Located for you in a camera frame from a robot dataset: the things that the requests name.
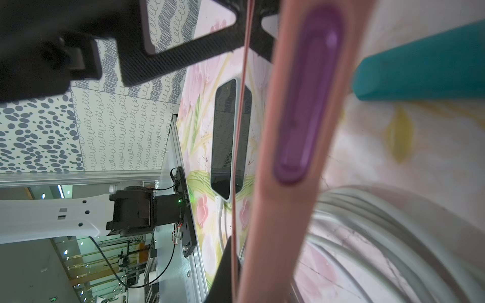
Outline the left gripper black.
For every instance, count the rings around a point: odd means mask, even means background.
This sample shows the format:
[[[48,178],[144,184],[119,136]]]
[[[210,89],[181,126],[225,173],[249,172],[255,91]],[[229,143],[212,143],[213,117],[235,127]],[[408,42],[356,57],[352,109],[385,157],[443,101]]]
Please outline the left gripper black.
[[[140,1],[1,1],[1,103],[102,78],[96,41],[115,38]]]

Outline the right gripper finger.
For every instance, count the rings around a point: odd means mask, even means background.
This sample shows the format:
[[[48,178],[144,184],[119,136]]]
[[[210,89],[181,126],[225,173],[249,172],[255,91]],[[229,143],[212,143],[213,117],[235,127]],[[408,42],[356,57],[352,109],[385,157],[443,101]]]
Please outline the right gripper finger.
[[[232,237],[229,238],[205,303],[232,303]]]

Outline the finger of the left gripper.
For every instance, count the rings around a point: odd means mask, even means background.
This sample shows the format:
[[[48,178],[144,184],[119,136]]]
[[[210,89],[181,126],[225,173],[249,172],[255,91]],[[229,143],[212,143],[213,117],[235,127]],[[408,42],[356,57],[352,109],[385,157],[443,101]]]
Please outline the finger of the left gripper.
[[[173,73],[245,43],[247,1],[217,1],[235,14],[233,25],[157,53],[150,40],[145,1],[130,1],[115,31],[122,83],[133,87]]]
[[[275,21],[279,14],[280,1],[256,0],[253,2],[253,17],[250,26],[250,49],[271,63],[273,48],[277,38],[275,34],[270,33],[270,22]]]

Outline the phone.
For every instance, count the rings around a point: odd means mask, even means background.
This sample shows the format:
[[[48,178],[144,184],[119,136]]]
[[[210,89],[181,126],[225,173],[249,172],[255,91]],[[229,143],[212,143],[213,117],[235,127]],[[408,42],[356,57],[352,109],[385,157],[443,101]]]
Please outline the phone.
[[[234,302],[284,302],[373,1],[283,1]]]
[[[251,110],[253,96],[251,90],[241,84],[241,78],[232,78],[218,87],[215,93],[213,115],[213,141],[210,167],[211,188],[224,200],[230,200],[232,150],[236,109],[239,105],[241,89],[244,89],[241,127],[236,160],[235,193],[239,193],[244,185],[246,170],[246,155],[250,132]]]

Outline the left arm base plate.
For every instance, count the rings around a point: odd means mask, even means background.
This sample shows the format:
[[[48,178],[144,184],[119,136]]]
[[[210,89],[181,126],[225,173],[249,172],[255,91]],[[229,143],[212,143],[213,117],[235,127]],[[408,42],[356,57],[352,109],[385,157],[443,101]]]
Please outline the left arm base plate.
[[[197,234],[183,168],[179,166],[172,169],[171,177],[174,182],[174,193],[178,196],[179,204],[181,205],[181,219],[179,224],[181,245],[184,257],[188,258],[197,246]]]

